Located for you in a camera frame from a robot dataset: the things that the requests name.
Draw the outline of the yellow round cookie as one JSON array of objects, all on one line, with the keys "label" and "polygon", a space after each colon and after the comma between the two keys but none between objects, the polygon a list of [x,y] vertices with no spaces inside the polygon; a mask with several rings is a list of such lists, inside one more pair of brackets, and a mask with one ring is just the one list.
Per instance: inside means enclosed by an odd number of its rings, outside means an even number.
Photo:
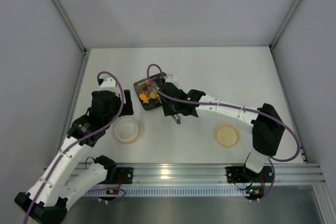
[{"label": "yellow round cookie", "polygon": [[150,93],[150,98],[151,98],[151,99],[154,99],[154,100],[155,100],[155,99],[158,98],[158,96],[159,96],[159,95],[158,95],[155,91],[152,91],[152,92]]}]

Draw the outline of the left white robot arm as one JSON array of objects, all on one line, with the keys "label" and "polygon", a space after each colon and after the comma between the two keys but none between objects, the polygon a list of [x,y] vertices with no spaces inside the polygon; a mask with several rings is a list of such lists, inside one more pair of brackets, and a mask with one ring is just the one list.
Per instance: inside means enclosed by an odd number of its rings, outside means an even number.
[{"label": "left white robot arm", "polygon": [[91,107],[73,121],[49,167],[27,192],[18,193],[15,203],[37,223],[62,223],[71,206],[92,187],[116,182],[117,164],[104,155],[94,158],[76,179],[69,177],[110,125],[133,113],[130,90],[124,90],[123,95],[94,91]]}]

